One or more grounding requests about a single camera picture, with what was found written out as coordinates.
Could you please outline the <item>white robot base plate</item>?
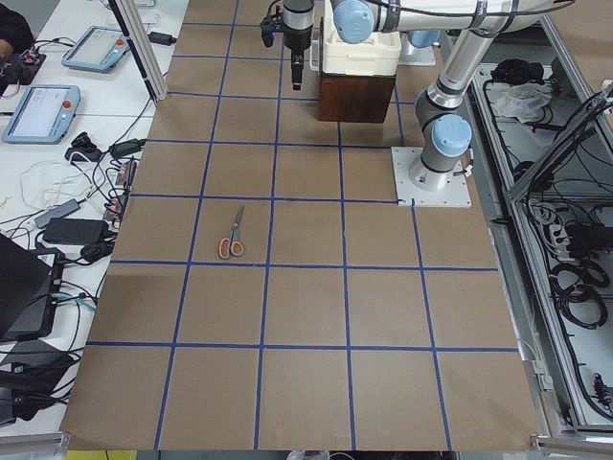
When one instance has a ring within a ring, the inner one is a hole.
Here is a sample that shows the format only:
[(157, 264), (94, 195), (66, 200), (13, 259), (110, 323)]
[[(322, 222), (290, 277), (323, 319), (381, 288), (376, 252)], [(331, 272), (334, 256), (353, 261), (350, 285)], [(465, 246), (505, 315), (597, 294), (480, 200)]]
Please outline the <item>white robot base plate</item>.
[(397, 205), (469, 208), (471, 199), (458, 159), (451, 172), (431, 172), (421, 162), (422, 148), (392, 147)]

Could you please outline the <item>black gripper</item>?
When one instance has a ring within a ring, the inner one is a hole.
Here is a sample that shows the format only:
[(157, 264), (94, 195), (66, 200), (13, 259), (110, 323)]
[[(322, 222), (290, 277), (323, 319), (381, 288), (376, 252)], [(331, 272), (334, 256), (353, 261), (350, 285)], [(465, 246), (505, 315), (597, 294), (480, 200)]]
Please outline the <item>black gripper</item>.
[(302, 89), (304, 71), (304, 51), (291, 49), (292, 89)]

